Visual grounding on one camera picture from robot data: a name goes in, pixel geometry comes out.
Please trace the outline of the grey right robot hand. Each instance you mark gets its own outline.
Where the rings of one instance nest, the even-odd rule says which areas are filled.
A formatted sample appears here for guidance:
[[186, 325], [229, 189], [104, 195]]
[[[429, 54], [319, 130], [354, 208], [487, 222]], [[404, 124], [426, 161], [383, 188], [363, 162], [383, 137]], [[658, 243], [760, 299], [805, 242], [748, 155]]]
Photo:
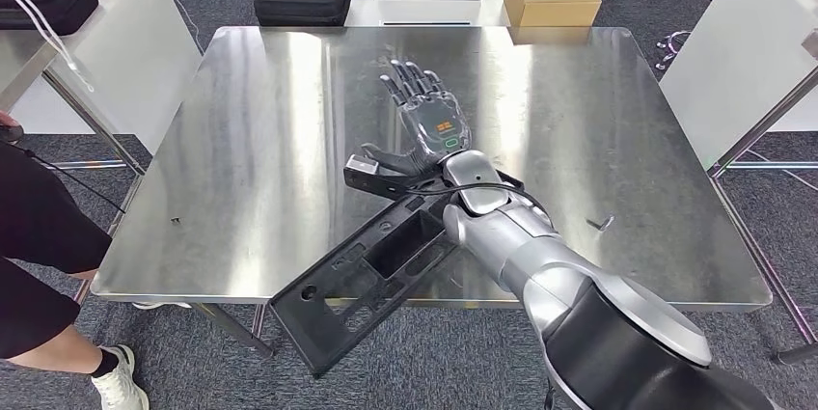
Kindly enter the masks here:
[[420, 176], [437, 167], [447, 157], [468, 150], [471, 129], [455, 94], [438, 74], [411, 61], [392, 59], [395, 78], [380, 76], [401, 123], [412, 141], [407, 152], [381, 150], [372, 143], [362, 144], [366, 157], [406, 176]]

